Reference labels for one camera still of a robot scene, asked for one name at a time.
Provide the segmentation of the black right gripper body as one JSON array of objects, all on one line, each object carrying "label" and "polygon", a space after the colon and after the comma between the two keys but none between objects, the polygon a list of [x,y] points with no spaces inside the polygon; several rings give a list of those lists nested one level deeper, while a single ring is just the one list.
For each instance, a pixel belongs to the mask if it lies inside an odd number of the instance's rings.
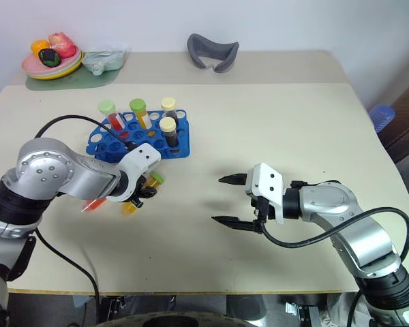
[{"label": "black right gripper body", "polygon": [[269,201],[265,197],[258,196],[256,199],[251,199],[251,206],[254,208],[255,215],[255,219],[252,221],[253,231],[262,234],[269,216]]}]

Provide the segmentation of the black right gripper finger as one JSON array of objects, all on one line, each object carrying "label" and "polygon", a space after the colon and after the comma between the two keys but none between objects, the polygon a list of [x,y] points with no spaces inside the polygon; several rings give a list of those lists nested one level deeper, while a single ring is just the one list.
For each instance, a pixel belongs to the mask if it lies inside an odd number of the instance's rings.
[{"label": "black right gripper finger", "polygon": [[229,185],[240,185],[244,186],[246,184],[247,174],[246,173],[236,173],[227,176],[223,176],[218,179],[219,183],[225,183]]},{"label": "black right gripper finger", "polygon": [[212,219],[234,230],[257,231],[257,227],[253,221],[241,221],[238,217],[233,216],[212,216]]}]

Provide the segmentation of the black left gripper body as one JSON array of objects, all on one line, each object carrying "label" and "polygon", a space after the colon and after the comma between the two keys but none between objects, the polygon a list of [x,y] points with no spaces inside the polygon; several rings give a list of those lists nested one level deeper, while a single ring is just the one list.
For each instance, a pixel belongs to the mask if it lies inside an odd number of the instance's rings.
[{"label": "black left gripper body", "polygon": [[141,198],[141,188],[143,186],[146,186],[145,185],[146,181],[147,180],[146,180],[146,178],[144,176],[140,176],[138,178],[138,180],[136,181],[136,187],[135,187],[134,192],[132,194],[132,198],[139,198],[140,200],[144,199],[144,198]]}]

